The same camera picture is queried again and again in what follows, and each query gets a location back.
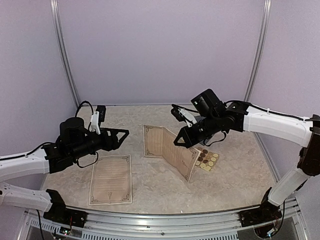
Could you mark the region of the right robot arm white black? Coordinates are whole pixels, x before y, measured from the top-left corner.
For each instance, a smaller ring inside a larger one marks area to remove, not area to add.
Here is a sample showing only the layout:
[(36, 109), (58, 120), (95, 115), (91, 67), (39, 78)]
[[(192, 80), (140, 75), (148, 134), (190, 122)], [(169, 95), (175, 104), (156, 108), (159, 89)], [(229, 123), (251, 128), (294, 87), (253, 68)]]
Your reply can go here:
[(286, 141), (300, 148), (295, 166), (265, 194), (256, 218), (266, 222), (287, 197), (301, 188), (311, 177), (320, 174), (320, 117), (297, 116), (263, 108), (243, 100), (221, 101), (212, 89), (206, 89), (191, 100), (194, 109), (172, 105), (171, 114), (185, 122), (174, 140), (178, 147), (197, 144), (211, 146), (209, 140), (217, 133), (230, 131), (253, 133), (263, 143), (265, 138)]

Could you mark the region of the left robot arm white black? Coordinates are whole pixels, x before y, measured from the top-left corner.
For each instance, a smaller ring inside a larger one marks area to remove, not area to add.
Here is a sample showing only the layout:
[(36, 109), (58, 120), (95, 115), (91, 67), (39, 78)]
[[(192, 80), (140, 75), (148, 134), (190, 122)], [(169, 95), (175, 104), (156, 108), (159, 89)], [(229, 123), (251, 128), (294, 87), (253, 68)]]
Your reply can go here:
[(99, 150), (117, 150), (130, 134), (127, 129), (96, 128), (90, 131), (80, 117), (71, 117), (59, 126), (56, 142), (47, 142), (37, 149), (0, 159), (0, 204), (49, 213), (63, 223), (70, 211), (56, 190), (32, 190), (13, 186), (6, 181), (34, 174), (62, 172), (79, 159)]

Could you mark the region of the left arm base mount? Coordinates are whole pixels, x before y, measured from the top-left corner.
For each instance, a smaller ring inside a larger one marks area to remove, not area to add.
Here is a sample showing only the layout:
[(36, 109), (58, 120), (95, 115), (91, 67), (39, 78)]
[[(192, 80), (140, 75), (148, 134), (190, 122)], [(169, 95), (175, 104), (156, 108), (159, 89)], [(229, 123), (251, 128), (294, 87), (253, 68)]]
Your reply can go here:
[(56, 190), (47, 189), (46, 192), (50, 196), (52, 205), (49, 210), (44, 211), (44, 219), (70, 227), (84, 228), (88, 215), (85, 211), (67, 208), (63, 198)]

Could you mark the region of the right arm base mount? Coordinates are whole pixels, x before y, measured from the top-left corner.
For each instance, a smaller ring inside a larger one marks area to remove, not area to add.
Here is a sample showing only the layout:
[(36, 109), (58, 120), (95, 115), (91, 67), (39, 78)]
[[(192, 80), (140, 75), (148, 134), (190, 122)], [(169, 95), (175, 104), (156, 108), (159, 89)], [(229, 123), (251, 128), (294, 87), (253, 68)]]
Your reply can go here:
[(270, 203), (268, 198), (264, 198), (259, 207), (242, 210), (238, 215), (242, 227), (259, 225), (283, 217), (280, 207)]

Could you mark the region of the blue paper envelope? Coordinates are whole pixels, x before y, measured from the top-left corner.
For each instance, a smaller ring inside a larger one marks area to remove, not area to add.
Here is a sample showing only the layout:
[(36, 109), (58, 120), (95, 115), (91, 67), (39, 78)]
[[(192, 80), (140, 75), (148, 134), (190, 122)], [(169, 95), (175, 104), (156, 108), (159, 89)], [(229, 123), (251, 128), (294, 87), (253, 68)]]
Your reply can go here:
[[(196, 115), (194, 118), (195, 118), (195, 120), (196, 120), (197, 122), (200, 122), (201, 120), (204, 119), (204, 117), (202, 117), (201, 115)], [(201, 144), (202, 146), (207, 146), (207, 145), (209, 144), (209, 141), (210, 141), (211, 139), (212, 139), (212, 136), (209, 137), (209, 138), (206, 138), (206, 139), (203, 140), (203, 141), (201, 141), (200, 144)]]

